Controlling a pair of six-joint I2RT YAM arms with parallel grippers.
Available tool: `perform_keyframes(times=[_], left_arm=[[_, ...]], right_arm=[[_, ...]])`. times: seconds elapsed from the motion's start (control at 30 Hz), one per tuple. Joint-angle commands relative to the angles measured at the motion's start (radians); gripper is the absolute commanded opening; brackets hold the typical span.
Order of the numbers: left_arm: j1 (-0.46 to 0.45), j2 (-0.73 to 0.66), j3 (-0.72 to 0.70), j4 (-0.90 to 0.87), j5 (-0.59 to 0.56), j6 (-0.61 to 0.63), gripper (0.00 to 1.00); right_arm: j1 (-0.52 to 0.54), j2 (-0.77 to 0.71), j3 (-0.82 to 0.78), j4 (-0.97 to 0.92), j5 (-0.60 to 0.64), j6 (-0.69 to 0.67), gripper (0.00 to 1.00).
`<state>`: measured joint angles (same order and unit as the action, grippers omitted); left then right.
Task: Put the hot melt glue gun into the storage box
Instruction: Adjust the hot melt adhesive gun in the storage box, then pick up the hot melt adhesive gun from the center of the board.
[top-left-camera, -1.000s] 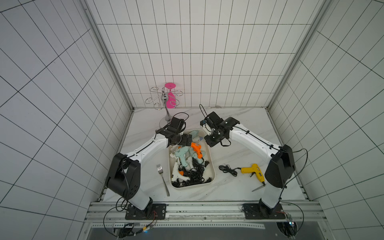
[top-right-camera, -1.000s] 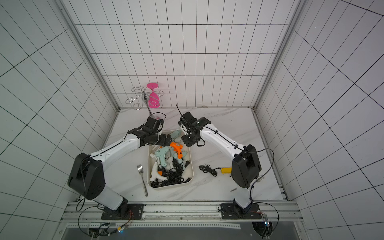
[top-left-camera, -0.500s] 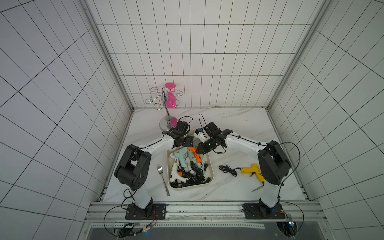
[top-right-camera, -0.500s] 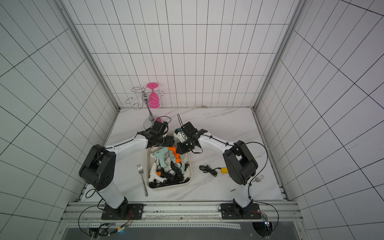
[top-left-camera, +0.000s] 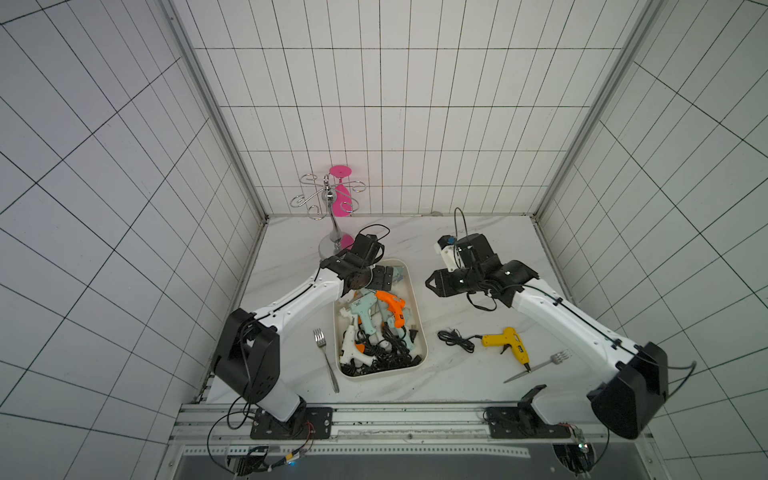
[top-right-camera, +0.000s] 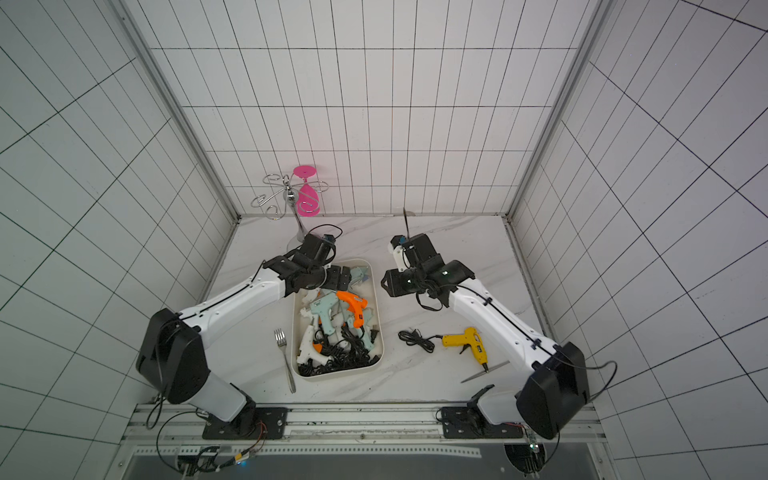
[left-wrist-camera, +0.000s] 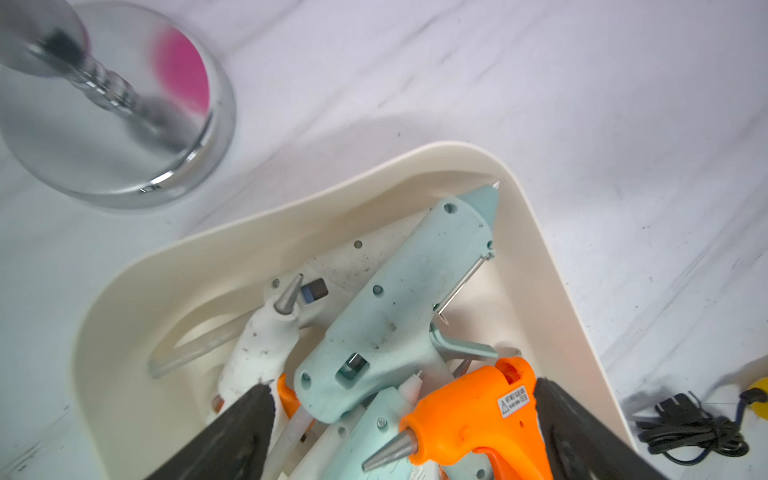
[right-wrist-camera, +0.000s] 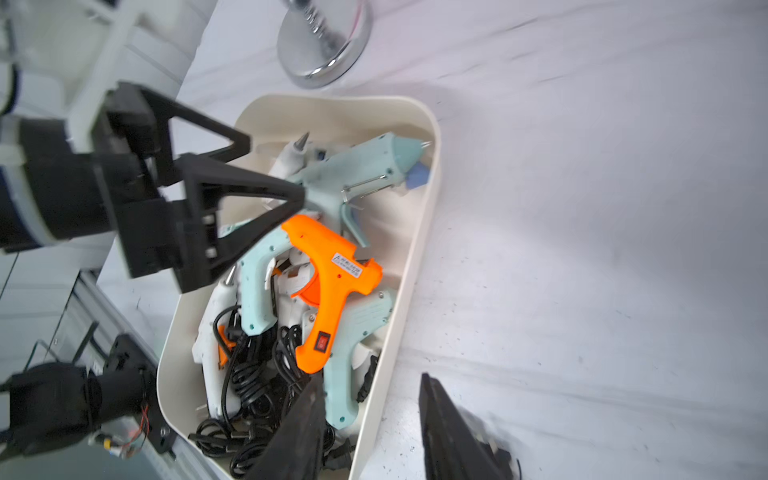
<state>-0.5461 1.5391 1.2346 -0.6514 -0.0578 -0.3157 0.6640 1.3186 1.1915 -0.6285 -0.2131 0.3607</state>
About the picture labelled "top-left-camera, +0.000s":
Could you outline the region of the cream plastic storage box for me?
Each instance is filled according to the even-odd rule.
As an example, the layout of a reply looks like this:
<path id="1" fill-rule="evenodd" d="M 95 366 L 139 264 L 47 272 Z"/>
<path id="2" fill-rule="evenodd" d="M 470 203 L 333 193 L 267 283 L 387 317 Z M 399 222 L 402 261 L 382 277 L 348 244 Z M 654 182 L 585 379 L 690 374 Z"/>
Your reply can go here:
<path id="1" fill-rule="evenodd" d="M 358 317 L 350 312 L 349 304 L 369 292 L 375 294 L 374 290 L 368 288 L 353 290 L 334 303 L 336 366 L 344 377 L 352 380 L 410 371 L 417 368 L 428 355 L 428 345 L 423 334 L 415 291 L 406 264 L 398 259 L 387 259 L 383 262 L 383 266 L 394 268 L 394 282 L 389 293 L 406 302 L 403 309 L 406 321 L 404 328 L 395 328 L 393 314 L 384 302 L 378 300 L 370 310 L 377 334 L 370 337 L 365 334 Z M 356 327 L 357 347 L 359 349 L 365 347 L 365 354 L 375 357 L 370 367 L 358 361 L 347 365 L 339 364 L 343 336 L 349 325 Z"/>

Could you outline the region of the yellow glue gun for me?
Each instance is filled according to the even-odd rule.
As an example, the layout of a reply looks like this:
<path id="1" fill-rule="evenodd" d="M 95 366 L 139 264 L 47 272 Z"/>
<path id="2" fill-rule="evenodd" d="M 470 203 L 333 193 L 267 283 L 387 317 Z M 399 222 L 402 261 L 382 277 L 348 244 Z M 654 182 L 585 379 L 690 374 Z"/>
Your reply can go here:
<path id="1" fill-rule="evenodd" d="M 521 337 L 513 327 L 506 327 L 499 334 L 481 336 L 482 345 L 486 348 L 501 347 L 501 353 L 510 350 L 514 358 L 524 367 L 526 372 L 531 371 L 530 358 Z"/>

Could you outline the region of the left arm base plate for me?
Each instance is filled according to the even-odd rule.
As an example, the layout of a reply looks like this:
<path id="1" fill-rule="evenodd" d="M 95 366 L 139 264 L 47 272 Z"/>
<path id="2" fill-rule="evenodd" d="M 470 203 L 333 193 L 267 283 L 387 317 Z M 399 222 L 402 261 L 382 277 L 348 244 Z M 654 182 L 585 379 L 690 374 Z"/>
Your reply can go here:
<path id="1" fill-rule="evenodd" d="M 334 409 L 300 406 L 287 421 L 281 422 L 265 410 L 254 415 L 252 440 L 328 439 L 331 436 Z"/>

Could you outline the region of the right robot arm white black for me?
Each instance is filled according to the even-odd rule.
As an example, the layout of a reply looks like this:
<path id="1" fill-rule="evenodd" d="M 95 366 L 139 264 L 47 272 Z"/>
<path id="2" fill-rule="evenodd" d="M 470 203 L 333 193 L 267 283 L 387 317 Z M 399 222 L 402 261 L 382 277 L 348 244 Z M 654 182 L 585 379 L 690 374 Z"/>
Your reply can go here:
<path id="1" fill-rule="evenodd" d="M 562 387 L 537 386 L 526 402 L 544 423 L 603 425 L 628 440 L 640 436 L 668 400 L 668 356 L 610 330 L 559 295 L 526 264 L 501 262 L 486 237 L 440 237 L 445 266 L 426 280 L 442 298 L 483 293 L 537 322 L 590 372 Z"/>

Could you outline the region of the mint green glue gun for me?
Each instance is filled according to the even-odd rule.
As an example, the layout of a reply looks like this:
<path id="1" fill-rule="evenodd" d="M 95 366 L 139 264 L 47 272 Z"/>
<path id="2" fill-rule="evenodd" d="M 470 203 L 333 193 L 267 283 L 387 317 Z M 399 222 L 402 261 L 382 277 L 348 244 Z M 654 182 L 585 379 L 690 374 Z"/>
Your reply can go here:
<path id="1" fill-rule="evenodd" d="M 361 296 L 349 304 L 350 312 L 354 316 L 358 317 L 360 323 L 362 324 L 363 331 L 368 337 L 377 334 L 377 330 L 373 324 L 372 316 L 370 313 L 370 310 L 374 307 L 377 301 L 378 299 L 375 294 L 369 292 L 368 294 Z"/>

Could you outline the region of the white glue gun orange trigger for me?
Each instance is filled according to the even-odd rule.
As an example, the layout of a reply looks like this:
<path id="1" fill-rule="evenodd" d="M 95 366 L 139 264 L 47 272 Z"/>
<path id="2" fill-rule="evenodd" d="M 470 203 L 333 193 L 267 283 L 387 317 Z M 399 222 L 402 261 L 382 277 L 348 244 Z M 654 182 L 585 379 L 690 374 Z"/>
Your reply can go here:
<path id="1" fill-rule="evenodd" d="M 356 327 L 354 325 L 349 325 L 343 336 L 339 364 L 347 365 L 351 364 L 353 361 L 358 361 L 361 364 L 370 367 L 374 360 L 374 356 L 365 354 L 365 347 L 362 347 L 361 349 L 357 347 Z"/>

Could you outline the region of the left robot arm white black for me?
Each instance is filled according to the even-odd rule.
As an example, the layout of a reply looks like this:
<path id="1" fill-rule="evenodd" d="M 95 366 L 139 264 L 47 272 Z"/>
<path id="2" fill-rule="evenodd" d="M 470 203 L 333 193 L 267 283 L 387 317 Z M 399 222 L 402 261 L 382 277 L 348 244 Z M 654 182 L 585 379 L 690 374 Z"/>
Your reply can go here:
<path id="1" fill-rule="evenodd" d="M 280 378 L 282 341 L 349 292 L 389 286 L 390 269 L 379 264 L 384 252 L 376 235 L 359 233 L 351 247 L 320 261 L 308 280 L 282 298 L 255 311 L 232 311 L 211 360 L 212 373 L 274 420 L 301 426 L 306 402 Z"/>

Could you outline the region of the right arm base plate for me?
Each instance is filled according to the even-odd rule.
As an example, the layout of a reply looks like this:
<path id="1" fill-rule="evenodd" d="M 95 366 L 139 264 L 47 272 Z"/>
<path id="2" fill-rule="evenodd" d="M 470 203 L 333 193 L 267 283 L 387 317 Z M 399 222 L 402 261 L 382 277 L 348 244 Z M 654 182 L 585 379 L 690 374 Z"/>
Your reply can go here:
<path id="1" fill-rule="evenodd" d="M 483 419 L 492 439 L 569 439 L 571 431 L 561 425 L 545 424 L 531 408 L 488 407 Z"/>

